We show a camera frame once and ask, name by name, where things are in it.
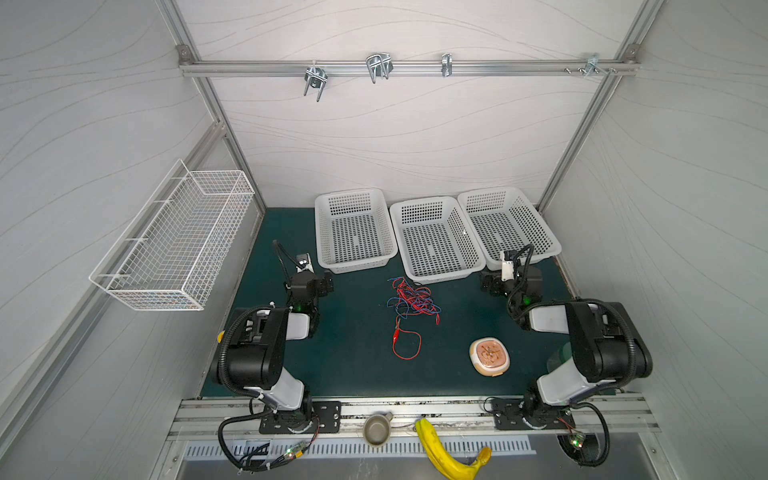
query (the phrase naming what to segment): banana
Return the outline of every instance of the banana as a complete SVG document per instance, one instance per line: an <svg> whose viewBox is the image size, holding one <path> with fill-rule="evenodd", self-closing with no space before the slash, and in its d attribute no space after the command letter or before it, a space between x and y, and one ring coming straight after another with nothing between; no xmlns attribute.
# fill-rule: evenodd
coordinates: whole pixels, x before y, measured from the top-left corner
<svg viewBox="0 0 768 480"><path fill-rule="evenodd" d="M472 480L480 467L491 459L491 449L484 447L471 465L457 462L445 451L437 432L435 432L435 427L427 419L416 422L416 432L419 434L419 440L426 450L429 460L438 469L438 472L450 480Z"/></svg>

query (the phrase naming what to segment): aluminum rail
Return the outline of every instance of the aluminum rail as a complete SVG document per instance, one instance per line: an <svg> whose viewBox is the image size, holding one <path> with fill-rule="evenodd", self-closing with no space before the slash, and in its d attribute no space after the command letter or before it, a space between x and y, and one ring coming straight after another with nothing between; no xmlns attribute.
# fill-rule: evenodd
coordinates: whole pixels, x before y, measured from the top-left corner
<svg viewBox="0 0 768 480"><path fill-rule="evenodd" d="M322 68L329 77L368 77L364 61L192 61L179 65L185 77L304 77L308 67ZM580 77L587 60L512 60L452 62L452 76L526 77L574 75ZM592 75L634 75L638 63L598 61ZM442 62L392 59L393 77L442 77Z"/></svg>
<svg viewBox="0 0 768 480"><path fill-rule="evenodd" d="M413 435L413 424L423 416L435 424L440 435L508 435L510 433L549 435L567 432L565 427L544 430L496 430L492 415L482 409L487 398L487 396L328 397L315 400L335 400L342 403L341 429L339 433L323 434L325 437L359 436L366 419L376 412L392 412L394 415L392 436ZM653 413L640 393L593 396L588 401L602 411L611 432L660 432ZM170 427L167 440L215 440L217 429L223 419L247 413L248 399L184 400ZM603 431L599 419L591 410L574 410L572 414L582 432ZM261 435L259 424L259 420L253 420L230 425L226 432L227 438L281 437L281 435Z"/></svg>

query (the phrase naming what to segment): green mat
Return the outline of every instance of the green mat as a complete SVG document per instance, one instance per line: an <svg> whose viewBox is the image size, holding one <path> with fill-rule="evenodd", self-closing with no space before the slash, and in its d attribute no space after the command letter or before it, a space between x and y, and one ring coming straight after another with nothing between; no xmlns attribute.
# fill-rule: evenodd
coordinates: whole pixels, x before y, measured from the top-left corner
<svg viewBox="0 0 768 480"><path fill-rule="evenodd" d="M274 239L292 255L309 252L316 272L322 271L314 226L311 208L267 212L233 308L284 301ZM570 298L554 261L542 260L536 267L544 276L545 301ZM394 295L388 279L404 275L398 255L380 268L333 276L336 290L319 300L316 335L286 344L285 367L313 396L521 395L546 373L547 358L568 341L567 335L521 330L507 316L505 298L482 292L479 275L473 273L429 285L442 308L440 324L431 316L403 320L403 329L421 333L422 350L413 360L401 360L392 353L395 314L386 302ZM501 376L482 376L469 360L470 344L484 336L500 339L509 352L511 365ZM398 353L413 355L418 342L415 335L401 333ZM208 379L201 395L232 394Z"/></svg>

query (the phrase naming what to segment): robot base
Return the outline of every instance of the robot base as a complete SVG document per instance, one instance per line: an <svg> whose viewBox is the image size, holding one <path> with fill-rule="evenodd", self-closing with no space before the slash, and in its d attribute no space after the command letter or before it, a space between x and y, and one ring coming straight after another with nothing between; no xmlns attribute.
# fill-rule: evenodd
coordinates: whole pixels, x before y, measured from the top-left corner
<svg viewBox="0 0 768 480"><path fill-rule="evenodd" d="M573 419L567 415L567 407L550 406L545 403L531 403L531 393L525 399L492 399L493 424L497 430L543 430L561 429L558 417Z"/></svg>
<svg viewBox="0 0 768 480"><path fill-rule="evenodd" d="M341 425L341 402L312 402L313 414L319 418L320 433L338 433ZM302 409L268 415L261 420L259 433L274 435L278 433L314 433L317 427L307 419Z"/></svg>

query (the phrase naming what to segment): white wire basket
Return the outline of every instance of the white wire basket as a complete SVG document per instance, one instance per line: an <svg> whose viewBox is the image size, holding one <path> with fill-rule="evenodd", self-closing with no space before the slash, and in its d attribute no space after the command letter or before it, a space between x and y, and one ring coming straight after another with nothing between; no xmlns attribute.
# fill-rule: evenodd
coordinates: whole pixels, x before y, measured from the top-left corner
<svg viewBox="0 0 768 480"><path fill-rule="evenodd" d="M178 163L89 277L134 310L202 310L253 197L241 170Z"/></svg>
<svg viewBox="0 0 768 480"><path fill-rule="evenodd" d="M397 254L384 194L375 188L315 199L317 262L334 273L385 266Z"/></svg>
<svg viewBox="0 0 768 480"><path fill-rule="evenodd" d="M458 196L472 221L489 270L500 270L503 250L520 250L533 243L531 263L558 255L560 242L528 198L517 188L473 190Z"/></svg>
<svg viewBox="0 0 768 480"><path fill-rule="evenodd" d="M411 280L445 282L485 267L477 236L455 198L408 200L392 205L389 213Z"/></svg>

